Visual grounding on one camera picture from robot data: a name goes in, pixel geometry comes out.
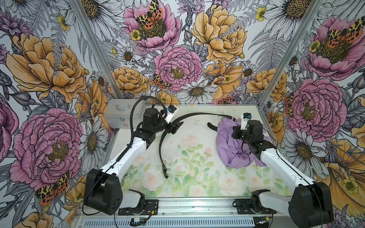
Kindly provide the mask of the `purple trousers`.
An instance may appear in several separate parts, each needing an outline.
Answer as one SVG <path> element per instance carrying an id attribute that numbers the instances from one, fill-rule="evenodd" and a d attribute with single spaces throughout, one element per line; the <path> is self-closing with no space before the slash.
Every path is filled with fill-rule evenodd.
<path id="1" fill-rule="evenodd" d="M 228 168 L 240 169 L 255 163 L 257 166 L 265 167 L 266 164 L 260 161 L 246 143 L 232 137 L 233 128 L 241 126 L 241 119 L 236 121 L 222 117 L 217 126 L 216 146 L 219 158 Z"/>

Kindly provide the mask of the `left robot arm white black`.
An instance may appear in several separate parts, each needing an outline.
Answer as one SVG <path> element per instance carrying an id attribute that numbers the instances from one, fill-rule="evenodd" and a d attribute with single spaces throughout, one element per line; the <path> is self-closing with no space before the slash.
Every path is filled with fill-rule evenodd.
<path id="1" fill-rule="evenodd" d="M 135 214 L 144 210 L 145 196 L 136 190 L 122 191 L 120 182 L 136 158 L 143 154 L 156 138 L 156 134 L 170 130 L 178 108 L 169 105 L 158 111 L 147 108 L 143 121 L 132 129 L 131 142 L 110 162 L 99 170 L 92 169 L 86 176 L 85 206 L 97 212 L 113 215 L 121 209 Z"/>

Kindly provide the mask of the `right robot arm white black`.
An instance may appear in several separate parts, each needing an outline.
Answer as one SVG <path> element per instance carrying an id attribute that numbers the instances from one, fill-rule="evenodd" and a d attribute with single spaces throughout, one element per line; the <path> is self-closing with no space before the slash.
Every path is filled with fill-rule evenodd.
<path id="1" fill-rule="evenodd" d="M 276 211 L 289 216 L 299 228 L 312 228 L 333 222 L 329 187 L 299 171 L 279 153 L 275 145 L 265 140 L 260 121 L 249 120 L 246 128 L 233 127 L 232 137 L 247 144 L 251 154 L 273 170 L 293 192 L 291 197 L 286 197 L 266 189 L 253 191 L 250 204 L 254 213 Z"/>

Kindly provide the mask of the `silver metal case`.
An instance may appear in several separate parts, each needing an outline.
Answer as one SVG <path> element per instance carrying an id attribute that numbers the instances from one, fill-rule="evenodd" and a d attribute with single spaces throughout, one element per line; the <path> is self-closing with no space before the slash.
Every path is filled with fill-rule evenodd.
<path id="1" fill-rule="evenodd" d="M 108 102 L 103 116 L 106 122 L 113 129 L 122 129 L 130 127 L 130 114 L 136 99 L 112 99 Z M 143 120 L 143 114 L 146 109 L 144 101 L 138 103 L 132 116 L 133 126 L 136 127 Z"/>

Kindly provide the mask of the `small green circuit board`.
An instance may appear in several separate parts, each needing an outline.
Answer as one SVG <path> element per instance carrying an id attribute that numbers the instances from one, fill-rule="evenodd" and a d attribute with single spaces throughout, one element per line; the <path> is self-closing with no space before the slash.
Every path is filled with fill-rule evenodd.
<path id="1" fill-rule="evenodd" d="M 130 221 L 130 226 L 131 227 L 137 227 L 137 226 L 142 226 L 145 224 L 145 219 L 144 218 L 132 218 Z"/>

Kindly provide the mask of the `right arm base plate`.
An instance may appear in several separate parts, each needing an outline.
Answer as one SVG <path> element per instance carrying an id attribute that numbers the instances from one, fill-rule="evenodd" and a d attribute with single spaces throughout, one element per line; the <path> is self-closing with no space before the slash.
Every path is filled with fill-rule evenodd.
<path id="1" fill-rule="evenodd" d="M 277 214 L 275 210 L 262 207 L 256 201 L 252 202 L 251 199 L 235 199 L 232 206 L 237 210 L 239 215 L 244 214 Z"/>

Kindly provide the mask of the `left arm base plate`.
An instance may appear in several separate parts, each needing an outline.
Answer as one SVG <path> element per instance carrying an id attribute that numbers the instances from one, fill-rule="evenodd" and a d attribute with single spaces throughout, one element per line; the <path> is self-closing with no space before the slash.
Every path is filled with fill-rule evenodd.
<path id="1" fill-rule="evenodd" d="M 118 210 L 119 216 L 149 216 L 152 212 L 152 215 L 155 216 L 158 214 L 158 199 L 146 199 L 140 202 L 136 208 L 121 208 Z"/>

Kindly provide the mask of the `aluminium front rail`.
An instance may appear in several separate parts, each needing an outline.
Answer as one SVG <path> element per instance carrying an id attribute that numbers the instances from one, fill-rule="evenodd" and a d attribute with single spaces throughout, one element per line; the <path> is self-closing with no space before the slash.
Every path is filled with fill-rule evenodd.
<path id="1" fill-rule="evenodd" d="M 150 198 L 159 200 L 153 216 L 119 216 L 96 213 L 86 207 L 74 221 L 74 228 L 131 228 L 132 218 L 144 218 L 143 228 L 294 228 L 289 216 L 277 214 L 239 215 L 232 206 L 235 199 L 248 197 Z"/>

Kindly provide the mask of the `left aluminium corner post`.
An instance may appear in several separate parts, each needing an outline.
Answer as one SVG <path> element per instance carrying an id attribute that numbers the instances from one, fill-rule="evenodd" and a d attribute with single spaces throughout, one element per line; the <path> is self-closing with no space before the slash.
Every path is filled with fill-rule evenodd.
<path id="1" fill-rule="evenodd" d="M 92 30 L 92 26 L 88 21 L 88 18 L 82 7 L 81 2 L 80 1 L 71 1 L 70 5 L 84 32 L 85 38 L 88 40 L 89 44 L 91 45 L 93 53 L 95 54 L 96 59 L 98 60 L 100 66 L 101 66 L 101 69 L 104 72 L 115 97 L 117 99 L 122 99 L 123 96 L 118 88 L 118 85 L 116 84 L 116 81 L 112 75 L 112 70 L 110 69 L 109 64 L 104 56 L 102 48 L 98 42 L 97 36 L 95 35 L 95 33 Z"/>

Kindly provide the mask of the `aluminium corner post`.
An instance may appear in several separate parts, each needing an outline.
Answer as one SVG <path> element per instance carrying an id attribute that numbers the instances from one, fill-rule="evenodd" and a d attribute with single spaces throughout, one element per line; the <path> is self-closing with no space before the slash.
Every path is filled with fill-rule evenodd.
<path id="1" fill-rule="evenodd" d="M 280 61 L 278 67 L 276 68 L 276 71 L 273 74 L 273 78 L 268 83 L 265 92 L 262 94 L 259 100 L 258 106 L 260 109 L 264 107 L 265 102 L 268 100 L 268 98 L 270 98 L 276 84 L 278 83 L 279 79 L 284 73 L 284 70 L 286 69 L 286 65 L 288 64 L 291 56 L 295 52 L 295 48 L 298 47 L 307 29 L 311 27 L 314 17 L 318 13 L 322 3 L 323 1 L 312 1 L 311 4 L 309 5 L 309 8 L 306 14 L 304 15 L 302 22 L 299 24 L 297 31 L 293 34 L 293 38 L 290 41 L 288 48 L 286 49 L 283 55 L 282 60 Z"/>
<path id="2" fill-rule="evenodd" d="M 101 66 L 101 69 L 104 72 L 115 97 L 117 99 L 122 99 L 123 96 L 118 88 L 118 85 L 116 84 L 116 81 L 112 75 L 112 70 L 110 69 L 109 64 L 104 56 L 102 48 L 98 42 L 97 36 L 95 35 L 95 33 L 92 30 L 92 26 L 88 21 L 88 18 L 82 7 L 81 2 L 80 1 L 71 1 L 70 5 L 84 32 L 85 38 L 88 40 L 89 44 L 91 45 L 93 53 L 95 54 L 96 59 L 98 60 L 100 66 Z"/>

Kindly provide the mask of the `right aluminium corner post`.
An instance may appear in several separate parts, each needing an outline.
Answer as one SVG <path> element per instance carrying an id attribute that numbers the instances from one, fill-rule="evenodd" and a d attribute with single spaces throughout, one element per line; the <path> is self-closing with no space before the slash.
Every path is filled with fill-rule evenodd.
<path id="1" fill-rule="evenodd" d="M 265 102 L 268 100 L 268 98 L 270 98 L 276 84 L 278 83 L 279 79 L 284 73 L 284 70 L 286 69 L 286 65 L 288 64 L 291 56 L 295 52 L 295 48 L 298 47 L 307 29 L 311 27 L 314 17 L 318 13 L 322 3 L 323 1 L 312 1 L 311 4 L 309 5 L 309 8 L 306 14 L 304 15 L 302 22 L 299 24 L 297 31 L 293 34 L 293 38 L 290 41 L 288 48 L 286 49 L 283 55 L 282 60 L 280 61 L 278 67 L 276 68 L 276 71 L 273 74 L 273 78 L 268 83 L 265 92 L 262 94 L 259 100 L 258 106 L 260 109 L 264 107 Z"/>

